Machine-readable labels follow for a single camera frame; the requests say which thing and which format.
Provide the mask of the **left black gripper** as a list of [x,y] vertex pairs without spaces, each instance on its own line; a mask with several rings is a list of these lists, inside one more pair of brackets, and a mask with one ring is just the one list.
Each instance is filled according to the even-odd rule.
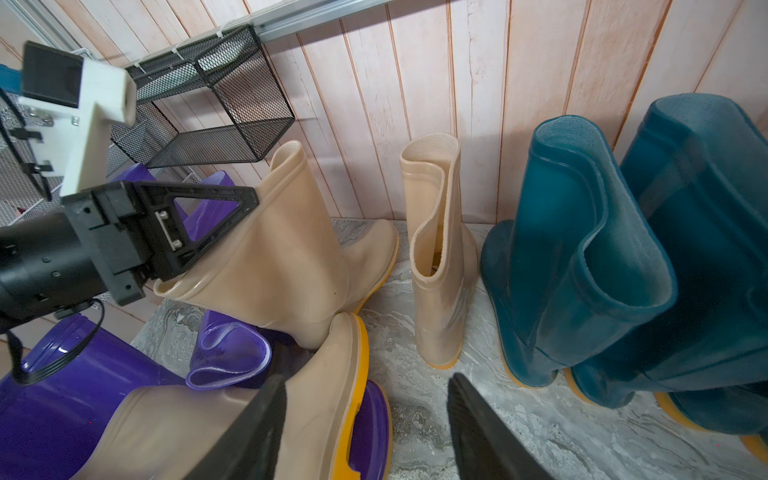
[[259,205],[252,187],[113,182],[1,230],[1,327],[68,316],[188,271]]

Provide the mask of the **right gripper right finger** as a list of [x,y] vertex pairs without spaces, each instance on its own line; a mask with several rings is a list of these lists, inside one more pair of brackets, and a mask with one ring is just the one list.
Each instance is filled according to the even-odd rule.
[[461,479],[552,479],[461,373],[448,382],[447,412]]

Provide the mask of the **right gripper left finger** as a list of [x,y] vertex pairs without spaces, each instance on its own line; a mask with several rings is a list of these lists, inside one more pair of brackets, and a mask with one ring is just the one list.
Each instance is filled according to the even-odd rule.
[[185,479],[273,479],[287,411],[285,378],[269,378]]

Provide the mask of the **large beige boot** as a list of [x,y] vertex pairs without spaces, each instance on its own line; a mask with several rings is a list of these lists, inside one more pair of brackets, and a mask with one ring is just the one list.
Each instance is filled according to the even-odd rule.
[[[365,327],[357,335],[341,325],[285,379],[287,411],[273,479],[359,478],[350,467],[349,450],[368,367]],[[138,388],[119,405],[74,476],[185,479],[260,389]]]

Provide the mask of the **teal boot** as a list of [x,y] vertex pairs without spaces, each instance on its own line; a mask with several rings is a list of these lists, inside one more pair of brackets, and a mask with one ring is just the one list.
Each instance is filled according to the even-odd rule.
[[738,436],[767,463],[767,382],[699,391],[655,392],[662,410],[691,429]]
[[678,296],[602,130],[577,115],[534,130],[516,216],[490,230],[480,268],[504,364],[527,388],[550,385]]
[[585,401],[708,390],[767,378],[767,141],[733,100],[654,101],[621,165],[674,268],[678,297],[654,320],[570,368]]

